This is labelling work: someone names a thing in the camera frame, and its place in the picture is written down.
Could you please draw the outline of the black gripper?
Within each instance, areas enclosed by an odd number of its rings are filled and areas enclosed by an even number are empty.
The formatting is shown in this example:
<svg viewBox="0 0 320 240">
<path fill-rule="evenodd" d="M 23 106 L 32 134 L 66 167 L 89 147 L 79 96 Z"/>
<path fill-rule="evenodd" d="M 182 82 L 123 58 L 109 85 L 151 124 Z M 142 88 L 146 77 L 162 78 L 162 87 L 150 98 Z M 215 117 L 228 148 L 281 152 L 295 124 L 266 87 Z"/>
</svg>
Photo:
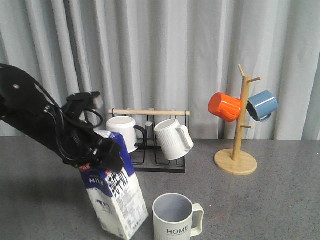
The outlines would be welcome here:
<svg viewBox="0 0 320 240">
<path fill-rule="evenodd" d="M 121 172 L 124 161 L 122 147 L 112 138 L 103 138 L 92 129 L 74 125 L 59 126 L 59 153 L 63 163 L 72 167 L 90 164 L 95 169 Z"/>
</svg>

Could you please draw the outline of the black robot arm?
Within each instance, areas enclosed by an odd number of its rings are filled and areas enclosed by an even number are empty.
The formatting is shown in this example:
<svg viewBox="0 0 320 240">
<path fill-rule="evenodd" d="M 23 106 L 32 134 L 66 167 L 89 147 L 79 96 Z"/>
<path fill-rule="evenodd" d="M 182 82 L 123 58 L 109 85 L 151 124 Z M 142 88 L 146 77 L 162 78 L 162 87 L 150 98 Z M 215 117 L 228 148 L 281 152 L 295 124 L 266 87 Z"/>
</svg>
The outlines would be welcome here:
<svg viewBox="0 0 320 240">
<path fill-rule="evenodd" d="M 74 93 L 60 107 L 27 72 L 0 65 L 0 119 L 55 152 L 64 164 L 109 169 L 119 173 L 121 146 L 95 132 L 97 125 L 82 120 L 83 112 L 97 114 L 100 92 Z"/>
</svg>

